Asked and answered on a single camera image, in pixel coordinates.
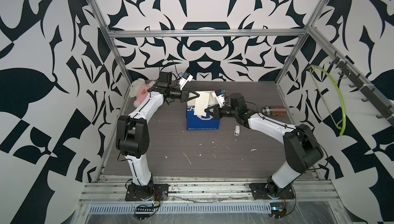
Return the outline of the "white paper receipt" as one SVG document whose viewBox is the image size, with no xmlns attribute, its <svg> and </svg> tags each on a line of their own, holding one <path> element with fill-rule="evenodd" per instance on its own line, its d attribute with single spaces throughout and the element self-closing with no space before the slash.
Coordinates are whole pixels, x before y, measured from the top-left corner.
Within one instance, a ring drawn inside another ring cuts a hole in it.
<svg viewBox="0 0 394 224">
<path fill-rule="evenodd" d="M 205 109 L 208 108 L 210 104 L 210 97 L 212 91 L 197 91 L 197 93 L 199 94 L 199 97 L 196 98 L 195 101 L 194 115 L 205 117 L 207 115 Z"/>
</svg>

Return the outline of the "small white stapler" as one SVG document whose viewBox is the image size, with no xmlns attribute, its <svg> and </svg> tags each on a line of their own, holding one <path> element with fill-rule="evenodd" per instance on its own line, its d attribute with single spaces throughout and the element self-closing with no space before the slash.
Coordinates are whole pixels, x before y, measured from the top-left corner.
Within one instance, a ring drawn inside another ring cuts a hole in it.
<svg viewBox="0 0 394 224">
<path fill-rule="evenodd" d="M 235 136 L 240 135 L 240 126 L 238 126 L 238 125 L 235 126 L 234 134 L 235 134 Z"/>
</svg>

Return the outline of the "blue white paper bag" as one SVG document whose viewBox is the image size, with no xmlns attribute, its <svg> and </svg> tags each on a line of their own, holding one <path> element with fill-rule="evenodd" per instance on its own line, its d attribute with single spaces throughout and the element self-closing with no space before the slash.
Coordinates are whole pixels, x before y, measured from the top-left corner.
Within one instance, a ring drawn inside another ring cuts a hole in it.
<svg viewBox="0 0 394 224">
<path fill-rule="evenodd" d="M 218 130 L 220 127 L 220 121 L 218 119 L 214 119 L 213 116 L 210 116 L 209 114 L 207 114 L 205 117 L 194 115 L 195 101 L 196 99 L 192 99 L 187 102 L 186 130 L 188 131 Z M 216 104 L 218 103 L 211 93 L 210 104 L 208 107 Z"/>
</svg>

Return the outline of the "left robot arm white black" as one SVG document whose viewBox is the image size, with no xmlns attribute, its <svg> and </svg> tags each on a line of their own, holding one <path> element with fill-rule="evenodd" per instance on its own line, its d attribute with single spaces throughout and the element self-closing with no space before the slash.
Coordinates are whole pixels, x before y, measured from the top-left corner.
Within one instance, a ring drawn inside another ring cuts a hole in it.
<svg viewBox="0 0 394 224">
<path fill-rule="evenodd" d="M 174 100 L 182 103 L 194 101 L 196 115 L 203 115 L 203 109 L 216 104 L 211 93 L 195 92 L 185 87 L 192 80 L 189 73 L 181 73 L 175 83 L 172 82 L 172 77 L 171 72 L 160 72 L 158 80 L 148 88 L 141 104 L 129 115 L 118 118 L 116 147 L 120 155 L 125 157 L 132 173 L 130 190 L 153 193 L 153 176 L 146 158 L 150 145 L 148 123 L 159 107 Z"/>
</svg>

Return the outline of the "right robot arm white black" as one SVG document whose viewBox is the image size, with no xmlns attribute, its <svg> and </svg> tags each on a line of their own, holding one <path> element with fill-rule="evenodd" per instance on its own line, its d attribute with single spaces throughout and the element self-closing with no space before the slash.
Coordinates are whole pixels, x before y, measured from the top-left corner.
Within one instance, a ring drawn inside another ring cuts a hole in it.
<svg viewBox="0 0 394 224">
<path fill-rule="evenodd" d="M 317 142 L 309 126 L 294 126 L 269 118 L 256 110 L 249 109 L 240 93 L 225 97 L 215 106 L 205 109 L 214 119 L 234 118 L 247 129 L 261 132 L 284 146 L 285 161 L 267 179 L 264 193 L 278 198 L 292 183 L 324 156 L 324 150 Z"/>
</svg>

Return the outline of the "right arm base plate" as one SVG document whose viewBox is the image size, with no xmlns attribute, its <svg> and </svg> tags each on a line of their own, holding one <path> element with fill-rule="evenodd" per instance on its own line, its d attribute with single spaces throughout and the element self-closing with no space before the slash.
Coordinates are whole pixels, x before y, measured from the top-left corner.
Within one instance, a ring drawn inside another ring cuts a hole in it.
<svg viewBox="0 0 394 224">
<path fill-rule="evenodd" d="M 292 184 L 281 189 L 274 183 L 251 183 L 249 184 L 249 188 L 255 200 L 284 200 L 296 198 Z"/>
</svg>

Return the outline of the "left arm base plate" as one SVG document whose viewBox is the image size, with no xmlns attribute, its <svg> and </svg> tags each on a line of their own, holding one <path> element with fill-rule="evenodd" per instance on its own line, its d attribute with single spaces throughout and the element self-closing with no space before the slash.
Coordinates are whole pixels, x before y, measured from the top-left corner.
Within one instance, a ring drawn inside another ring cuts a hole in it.
<svg viewBox="0 0 394 224">
<path fill-rule="evenodd" d="M 139 186 L 134 183 L 127 187 L 126 201 L 161 201 L 168 197 L 168 184 L 153 184 Z"/>
</svg>

